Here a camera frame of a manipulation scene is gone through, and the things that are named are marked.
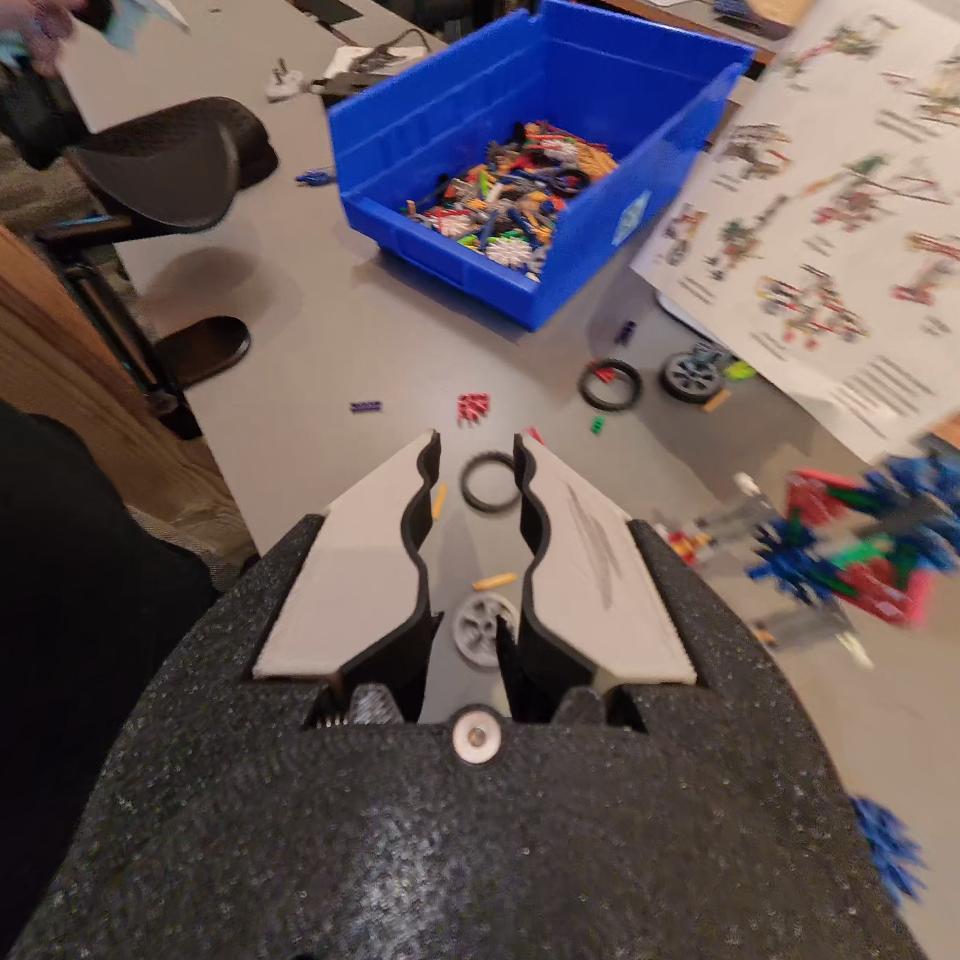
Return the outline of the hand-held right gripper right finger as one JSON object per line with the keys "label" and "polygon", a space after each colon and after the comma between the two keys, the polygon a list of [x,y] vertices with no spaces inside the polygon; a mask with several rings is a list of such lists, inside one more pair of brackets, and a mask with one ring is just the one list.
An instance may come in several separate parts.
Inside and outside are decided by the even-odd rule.
{"label": "hand-held right gripper right finger", "polygon": [[511,719],[549,723],[574,690],[608,710],[626,688],[696,687],[630,513],[529,434],[511,460],[532,554],[515,637],[496,641]]}

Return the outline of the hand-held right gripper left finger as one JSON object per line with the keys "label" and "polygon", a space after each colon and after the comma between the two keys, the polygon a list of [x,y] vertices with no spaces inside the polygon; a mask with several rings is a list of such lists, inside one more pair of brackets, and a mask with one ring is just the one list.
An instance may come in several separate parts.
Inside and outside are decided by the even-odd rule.
{"label": "hand-held right gripper left finger", "polygon": [[422,547],[442,441],[428,429],[329,503],[252,662],[259,683],[307,682],[345,713],[378,685],[419,722],[443,615],[431,605]]}

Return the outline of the colourful construction toy model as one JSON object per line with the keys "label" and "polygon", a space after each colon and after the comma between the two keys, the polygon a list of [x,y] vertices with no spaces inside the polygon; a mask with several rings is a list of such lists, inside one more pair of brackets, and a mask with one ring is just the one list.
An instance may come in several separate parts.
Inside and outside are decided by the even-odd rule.
{"label": "colourful construction toy model", "polygon": [[733,480],[737,498],[684,525],[658,517],[654,531],[701,572],[721,552],[750,544],[746,576],[790,599],[750,626],[767,649],[834,640],[870,668],[848,610],[915,629],[926,620],[935,578],[958,573],[958,452],[942,445],[888,457],[857,477],[793,469],[780,506],[750,475]]}

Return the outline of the blue snowflake connector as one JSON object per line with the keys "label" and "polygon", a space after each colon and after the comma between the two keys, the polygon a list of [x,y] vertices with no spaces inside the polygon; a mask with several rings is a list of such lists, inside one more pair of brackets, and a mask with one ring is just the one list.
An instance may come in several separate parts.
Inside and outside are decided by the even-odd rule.
{"label": "blue snowflake connector", "polygon": [[901,906],[906,898],[918,902],[927,889],[919,871],[927,870],[928,865],[905,822],[870,798],[850,795],[848,801],[881,884],[894,904]]}

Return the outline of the pile of colourful construction pieces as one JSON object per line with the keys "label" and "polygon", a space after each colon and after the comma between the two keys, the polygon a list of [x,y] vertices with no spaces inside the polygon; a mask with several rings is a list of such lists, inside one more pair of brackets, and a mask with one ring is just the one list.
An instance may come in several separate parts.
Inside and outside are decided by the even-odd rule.
{"label": "pile of colourful construction pieces", "polygon": [[548,121],[515,123],[482,162],[441,174],[400,213],[466,251],[540,283],[561,215],[618,169],[610,149]]}

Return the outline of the blue plastic bin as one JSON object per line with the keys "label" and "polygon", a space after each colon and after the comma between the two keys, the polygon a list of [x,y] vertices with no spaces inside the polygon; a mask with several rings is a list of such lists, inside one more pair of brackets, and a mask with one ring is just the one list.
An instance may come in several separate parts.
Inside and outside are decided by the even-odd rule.
{"label": "blue plastic bin", "polygon": [[[594,7],[516,11],[330,110],[346,220],[421,273],[538,330],[671,204],[752,60],[737,42]],[[617,162],[560,213],[538,282],[401,212],[520,121],[551,122]]]}

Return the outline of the grey pulley wheel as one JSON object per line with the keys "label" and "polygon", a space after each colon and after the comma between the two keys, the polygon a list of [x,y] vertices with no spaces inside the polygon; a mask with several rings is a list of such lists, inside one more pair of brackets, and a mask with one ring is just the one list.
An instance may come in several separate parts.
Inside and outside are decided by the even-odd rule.
{"label": "grey pulley wheel", "polygon": [[516,607],[495,591],[475,591],[453,616],[453,642],[472,666],[486,671],[498,669],[499,626],[505,626],[513,640],[517,638],[520,615]]}

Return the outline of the black rubber tyre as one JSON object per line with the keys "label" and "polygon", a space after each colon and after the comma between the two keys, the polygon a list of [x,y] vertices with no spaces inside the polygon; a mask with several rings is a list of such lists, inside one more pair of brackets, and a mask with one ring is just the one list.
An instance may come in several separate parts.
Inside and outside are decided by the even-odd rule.
{"label": "black rubber tyre", "polygon": [[[600,380],[601,372],[612,374],[613,379],[620,379],[627,383],[629,391],[626,398],[620,402],[610,402],[601,399],[593,387],[594,380]],[[637,407],[644,394],[642,375],[630,364],[612,358],[600,358],[586,364],[577,383],[578,392],[582,400],[592,409],[604,414],[623,413]]]}
{"label": "black rubber tyre", "polygon": [[463,502],[475,512],[487,516],[507,513],[519,505],[521,501],[521,492],[517,486],[513,486],[510,496],[496,502],[480,499],[474,494],[471,487],[474,474],[482,468],[492,465],[503,467],[510,474],[510,479],[512,481],[516,480],[513,456],[498,450],[488,450],[476,454],[464,464],[459,475],[459,490]]}

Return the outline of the grey wheel with black tyre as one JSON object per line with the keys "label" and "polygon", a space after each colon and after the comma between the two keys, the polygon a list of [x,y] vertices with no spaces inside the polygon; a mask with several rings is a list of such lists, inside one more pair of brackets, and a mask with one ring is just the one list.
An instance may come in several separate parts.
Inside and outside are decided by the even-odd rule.
{"label": "grey wheel with black tyre", "polygon": [[725,389],[721,367],[695,363],[690,350],[669,356],[659,371],[659,385],[679,402],[703,406]]}

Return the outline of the wooden cabinet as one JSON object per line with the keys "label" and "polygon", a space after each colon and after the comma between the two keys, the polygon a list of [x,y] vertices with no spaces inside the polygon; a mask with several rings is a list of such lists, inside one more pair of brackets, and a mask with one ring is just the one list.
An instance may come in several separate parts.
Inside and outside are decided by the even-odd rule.
{"label": "wooden cabinet", "polygon": [[1,395],[78,434],[126,506],[235,566],[256,552],[207,441],[152,415],[53,270],[5,225]]}

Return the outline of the black office chair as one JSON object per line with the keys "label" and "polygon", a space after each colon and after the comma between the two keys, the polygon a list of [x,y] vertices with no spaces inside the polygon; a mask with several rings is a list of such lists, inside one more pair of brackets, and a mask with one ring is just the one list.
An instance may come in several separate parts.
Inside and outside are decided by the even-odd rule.
{"label": "black office chair", "polygon": [[202,429],[186,390],[236,366],[251,347],[240,318],[199,318],[152,341],[91,252],[218,226],[243,190],[279,167],[266,128],[240,102],[206,97],[90,134],[62,152],[101,213],[43,227],[35,239],[150,413],[177,438]]}

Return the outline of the printed instruction sheet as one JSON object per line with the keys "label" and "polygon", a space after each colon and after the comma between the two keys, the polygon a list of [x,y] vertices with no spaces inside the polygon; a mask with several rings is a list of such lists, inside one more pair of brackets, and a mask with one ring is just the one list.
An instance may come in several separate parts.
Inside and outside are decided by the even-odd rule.
{"label": "printed instruction sheet", "polygon": [[958,412],[958,2],[817,2],[633,269],[865,462]]}

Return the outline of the white small device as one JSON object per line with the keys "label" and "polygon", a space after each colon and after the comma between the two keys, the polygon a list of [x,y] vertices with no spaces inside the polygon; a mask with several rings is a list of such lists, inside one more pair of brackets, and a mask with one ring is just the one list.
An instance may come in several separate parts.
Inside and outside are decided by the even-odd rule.
{"label": "white small device", "polygon": [[285,59],[279,58],[271,70],[271,79],[265,87],[268,103],[289,101],[305,93],[309,86],[302,71],[290,68]]}

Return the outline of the white paper sheet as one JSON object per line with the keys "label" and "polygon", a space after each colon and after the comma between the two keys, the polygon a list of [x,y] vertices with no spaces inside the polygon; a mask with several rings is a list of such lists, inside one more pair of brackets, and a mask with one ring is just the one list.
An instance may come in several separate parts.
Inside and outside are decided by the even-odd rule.
{"label": "white paper sheet", "polygon": [[347,73],[359,73],[376,78],[393,77],[409,66],[422,61],[429,50],[422,46],[391,46],[387,51],[373,55],[374,49],[360,46],[342,46],[326,67],[321,79],[329,81]]}

